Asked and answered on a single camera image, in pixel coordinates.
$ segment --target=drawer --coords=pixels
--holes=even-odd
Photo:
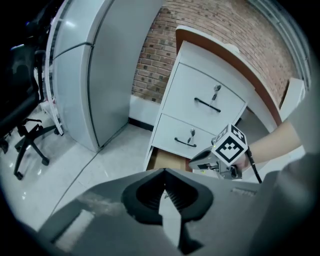
[[[195,134],[189,144],[196,146],[184,144],[191,137],[191,129],[195,130]],[[204,148],[211,146],[213,137],[215,136],[204,130],[162,114],[152,146],[191,159]]]
[[[212,101],[215,85],[222,86],[216,99]],[[195,98],[207,104],[212,101],[211,106],[220,109],[221,112]],[[219,134],[228,123],[233,123],[240,117],[245,106],[244,100],[220,82],[180,63],[162,112],[212,134]]]

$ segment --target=chair base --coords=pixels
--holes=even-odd
[[[24,136],[23,139],[21,139],[14,147],[18,151],[18,157],[16,158],[15,166],[13,174],[17,177],[17,179],[20,181],[24,177],[21,172],[18,171],[21,160],[27,150],[28,146],[32,146],[33,149],[37,152],[37,154],[42,158],[42,164],[45,166],[49,165],[50,160],[45,157],[42,152],[39,150],[39,148],[36,146],[34,140],[47,132],[50,132],[51,130],[55,129],[56,126],[52,125],[46,128],[43,128],[41,125],[37,124],[35,127],[32,128],[31,131],[27,131],[26,127],[24,125],[19,125],[18,132],[21,136]]]

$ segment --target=white cube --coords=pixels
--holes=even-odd
[[[211,151],[227,166],[231,166],[247,149],[246,136],[229,123],[216,137]]]

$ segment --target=red brick wall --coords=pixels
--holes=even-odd
[[[287,80],[296,77],[278,32],[245,0],[166,0],[145,39],[132,94],[160,103],[176,55],[175,29],[186,25],[237,46],[260,73],[278,104]]]

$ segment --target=white refrigerator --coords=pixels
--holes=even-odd
[[[128,122],[135,70],[163,0],[68,0],[52,83],[63,129],[97,152]]]

